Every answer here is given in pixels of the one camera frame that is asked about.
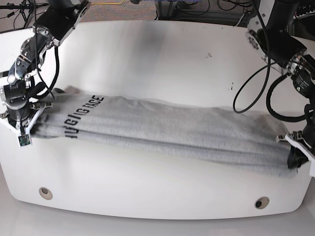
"round hole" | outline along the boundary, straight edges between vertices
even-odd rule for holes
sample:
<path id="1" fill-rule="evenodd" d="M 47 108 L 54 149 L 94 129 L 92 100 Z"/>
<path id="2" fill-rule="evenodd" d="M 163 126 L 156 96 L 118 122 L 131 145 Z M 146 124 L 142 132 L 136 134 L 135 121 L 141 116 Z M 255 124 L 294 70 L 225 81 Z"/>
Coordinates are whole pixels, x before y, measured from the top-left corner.
<path id="1" fill-rule="evenodd" d="M 46 200 L 51 200 L 53 198 L 53 194 L 47 188 L 40 188 L 39 194 L 42 198 L 44 198 Z"/>
<path id="2" fill-rule="evenodd" d="M 269 204 L 269 198 L 262 197 L 262 198 L 259 198 L 255 202 L 255 208 L 257 208 L 257 209 L 264 209 L 266 206 L 268 206 L 268 204 Z"/>

